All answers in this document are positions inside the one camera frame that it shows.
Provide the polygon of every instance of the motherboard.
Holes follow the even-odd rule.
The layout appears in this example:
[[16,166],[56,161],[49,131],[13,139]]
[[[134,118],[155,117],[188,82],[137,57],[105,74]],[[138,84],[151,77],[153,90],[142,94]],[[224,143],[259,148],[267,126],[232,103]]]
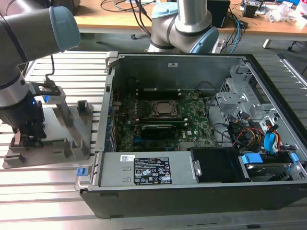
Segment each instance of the motherboard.
[[216,146],[205,101],[197,91],[127,94],[113,104],[113,148],[138,152]]

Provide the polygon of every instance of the power supply label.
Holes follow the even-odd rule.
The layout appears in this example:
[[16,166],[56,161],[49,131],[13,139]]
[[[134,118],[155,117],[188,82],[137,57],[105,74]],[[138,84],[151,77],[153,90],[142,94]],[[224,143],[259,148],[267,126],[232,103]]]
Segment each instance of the power supply label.
[[168,157],[134,158],[134,183],[171,184],[172,175]]

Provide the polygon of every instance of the desk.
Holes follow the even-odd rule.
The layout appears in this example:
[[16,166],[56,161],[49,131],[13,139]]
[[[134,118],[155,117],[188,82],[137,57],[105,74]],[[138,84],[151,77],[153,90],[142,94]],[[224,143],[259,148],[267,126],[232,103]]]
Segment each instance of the desk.
[[[75,19],[80,32],[82,33],[113,33],[113,34],[142,34],[132,12],[108,12],[100,8],[102,0],[83,0],[76,11]],[[267,21],[265,15],[257,15],[255,18],[243,18],[242,12],[234,8],[235,4],[241,0],[231,0],[231,9],[238,19],[248,23],[244,37],[270,40],[298,40],[307,41],[307,27],[303,30],[295,26],[295,22],[276,22]],[[104,5],[105,8],[116,10],[111,2]],[[129,8],[129,3],[121,3],[121,7]],[[147,5],[145,9],[151,16],[154,5]],[[143,16],[145,26],[150,30],[151,22]],[[228,21],[224,28],[219,29],[221,37],[225,37],[233,32],[233,24]]]

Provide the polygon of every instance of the green circuit board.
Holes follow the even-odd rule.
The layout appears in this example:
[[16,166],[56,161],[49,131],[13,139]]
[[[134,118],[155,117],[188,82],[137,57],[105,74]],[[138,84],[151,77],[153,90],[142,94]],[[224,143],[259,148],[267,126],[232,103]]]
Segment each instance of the green circuit board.
[[[134,95],[128,95],[118,106],[116,117],[117,152],[136,151],[178,151],[190,147],[216,146],[213,130],[205,117],[205,103],[198,92],[182,92],[176,102],[179,116],[187,118],[187,126],[175,129],[171,139],[142,139],[137,119],[138,105],[151,104],[155,100],[140,100]],[[146,116],[151,112],[150,106],[143,109]]]

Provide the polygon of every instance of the blue cable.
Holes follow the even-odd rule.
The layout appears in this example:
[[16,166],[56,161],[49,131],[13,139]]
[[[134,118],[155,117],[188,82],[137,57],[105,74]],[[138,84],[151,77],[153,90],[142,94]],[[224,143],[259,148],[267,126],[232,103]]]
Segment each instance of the blue cable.
[[231,50],[231,54],[234,52],[234,50],[236,49],[236,46],[238,45],[238,40],[239,40],[239,35],[240,35],[240,23],[238,22],[238,20],[237,19],[235,19],[235,18],[233,18],[235,21],[236,21],[236,23],[238,24],[238,34],[237,34],[237,36],[236,36],[236,42],[235,42],[235,44],[234,44],[234,47],[232,48],[232,50]]

